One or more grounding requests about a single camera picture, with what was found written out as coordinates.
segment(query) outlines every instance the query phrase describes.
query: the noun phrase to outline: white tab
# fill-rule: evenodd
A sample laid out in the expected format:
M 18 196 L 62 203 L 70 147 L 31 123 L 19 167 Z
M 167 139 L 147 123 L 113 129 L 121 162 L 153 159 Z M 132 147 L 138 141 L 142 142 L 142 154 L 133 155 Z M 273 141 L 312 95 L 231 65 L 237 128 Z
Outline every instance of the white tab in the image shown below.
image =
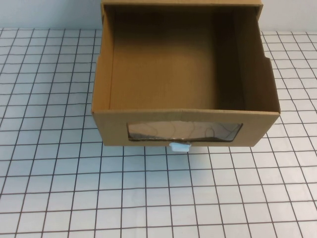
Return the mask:
M 189 148 L 192 146 L 191 144 L 181 144 L 176 142 L 171 142 L 169 145 L 174 152 L 189 152 Z

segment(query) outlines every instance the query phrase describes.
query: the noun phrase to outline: box front panel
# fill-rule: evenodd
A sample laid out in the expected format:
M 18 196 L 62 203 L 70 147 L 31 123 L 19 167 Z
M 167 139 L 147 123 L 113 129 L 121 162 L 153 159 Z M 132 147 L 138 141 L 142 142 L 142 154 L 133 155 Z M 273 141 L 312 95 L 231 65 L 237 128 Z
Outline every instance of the box front panel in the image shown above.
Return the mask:
M 254 146 L 279 113 L 222 110 L 93 113 L 105 145 Z

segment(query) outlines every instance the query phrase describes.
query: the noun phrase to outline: open cardboard box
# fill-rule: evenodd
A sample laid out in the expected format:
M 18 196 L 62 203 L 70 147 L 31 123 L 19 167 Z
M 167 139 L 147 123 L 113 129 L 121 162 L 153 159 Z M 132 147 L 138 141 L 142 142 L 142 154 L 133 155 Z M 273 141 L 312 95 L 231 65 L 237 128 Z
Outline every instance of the open cardboard box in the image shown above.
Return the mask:
M 280 115 L 260 0 L 102 0 L 105 145 L 253 146 Z

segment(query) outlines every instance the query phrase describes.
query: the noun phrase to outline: grid paper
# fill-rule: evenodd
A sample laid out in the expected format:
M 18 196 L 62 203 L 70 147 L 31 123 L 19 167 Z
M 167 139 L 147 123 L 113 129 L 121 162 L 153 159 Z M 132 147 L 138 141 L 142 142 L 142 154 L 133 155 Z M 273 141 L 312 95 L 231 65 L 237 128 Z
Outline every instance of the grid paper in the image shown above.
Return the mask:
M 102 145 L 101 31 L 0 28 L 0 238 L 316 238 L 317 33 L 262 40 L 280 119 L 177 154 Z

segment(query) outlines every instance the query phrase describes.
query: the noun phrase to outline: white background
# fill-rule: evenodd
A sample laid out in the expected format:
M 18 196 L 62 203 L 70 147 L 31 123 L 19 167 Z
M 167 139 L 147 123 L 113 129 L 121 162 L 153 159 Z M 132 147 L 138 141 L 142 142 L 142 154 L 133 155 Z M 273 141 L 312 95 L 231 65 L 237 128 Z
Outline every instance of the white background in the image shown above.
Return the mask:
M 317 31 L 317 0 L 263 0 L 262 30 Z M 0 27 L 101 28 L 100 0 L 0 0 Z

